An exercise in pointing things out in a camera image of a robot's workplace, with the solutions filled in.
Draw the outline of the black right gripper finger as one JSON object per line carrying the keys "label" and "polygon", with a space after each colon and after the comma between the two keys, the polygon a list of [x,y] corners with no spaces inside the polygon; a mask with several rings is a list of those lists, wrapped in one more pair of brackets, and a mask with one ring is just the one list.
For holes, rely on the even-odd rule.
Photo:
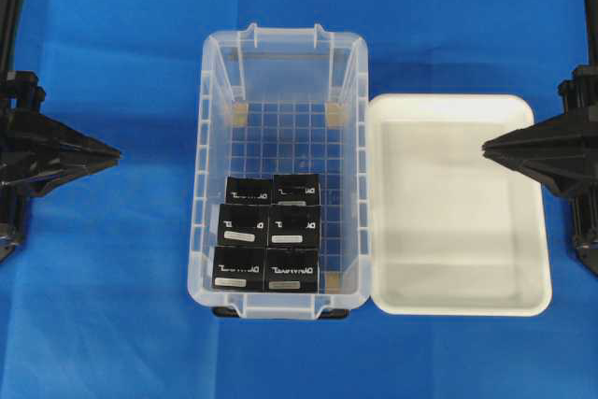
{"label": "black right gripper finger", "polygon": [[574,109],[486,141],[484,151],[510,148],[558,148],[581,144],[590,136],[590,111]]}
{"label": "black right gripper finger", "polygon": [[590,162],[582,156],[522,158],[497,151],[484,157],[544,185],[558,197],[577,197],[590,190]]}

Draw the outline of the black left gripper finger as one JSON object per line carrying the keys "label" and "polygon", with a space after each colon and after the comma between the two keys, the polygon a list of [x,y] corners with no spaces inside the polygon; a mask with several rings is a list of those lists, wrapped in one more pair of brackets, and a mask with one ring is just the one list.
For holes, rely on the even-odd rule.
{"label": "black left gripper finger", "polygon": [[85,178],[99,173],[105,169],[116,166],[119,159],[107,159],[103,162],[94,162],[81,167],[68,168],[59,175],[30,183],[28,196],[45,196],[60,186],[79,178]]}
{"label": "black left gripper finger", "polygon": [[41,120],[41,135],[43,137],[40,148],[47,154],[61,152],[87,153],[96,156],[119,157],[120,151],[104,142],[97,140],[45,115],[39,115]]}

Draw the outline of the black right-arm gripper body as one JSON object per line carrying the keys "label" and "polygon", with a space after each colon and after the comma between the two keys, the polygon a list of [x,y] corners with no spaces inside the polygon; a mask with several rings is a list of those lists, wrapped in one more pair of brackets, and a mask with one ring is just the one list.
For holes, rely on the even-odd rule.
{"label": "black right-arm gripper body", "polygon": [[561,197],[573,198],[597,184],[597,66],[579,65],[558,87],[566,129],[574,133],[577,151],[562,185]]}

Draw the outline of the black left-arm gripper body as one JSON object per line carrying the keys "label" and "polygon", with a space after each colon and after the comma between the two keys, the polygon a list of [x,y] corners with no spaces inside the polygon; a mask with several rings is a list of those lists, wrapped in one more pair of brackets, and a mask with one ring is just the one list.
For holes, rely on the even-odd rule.
{"label": "black left-arm gripper body", "polygon": [[28,113],[38,115],[46,99],[45,90],[31,71],[1,72],[1,186],[19,193],[45,193],[47,181],[37,177],[40,144],[17,122],[28,122]]}

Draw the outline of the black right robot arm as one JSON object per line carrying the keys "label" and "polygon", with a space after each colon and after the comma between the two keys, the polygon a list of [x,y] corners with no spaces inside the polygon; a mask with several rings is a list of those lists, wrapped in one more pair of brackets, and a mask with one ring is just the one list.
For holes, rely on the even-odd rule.
{"label": "black right robot arm", "polygon": [[577,259],[597,273],[597,67],[558,87],[563,114],[485,142],[483,156],[571,202]]}

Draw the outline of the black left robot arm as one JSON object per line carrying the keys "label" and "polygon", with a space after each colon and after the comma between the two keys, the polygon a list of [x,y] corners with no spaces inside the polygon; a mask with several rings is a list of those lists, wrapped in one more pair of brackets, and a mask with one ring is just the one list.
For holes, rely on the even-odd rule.
{"label": "black left robot arm", "polygon": [[29,71],[1,75],[1,259],[23,243],[29,202],[118,164],[121,152],[40,112]]}

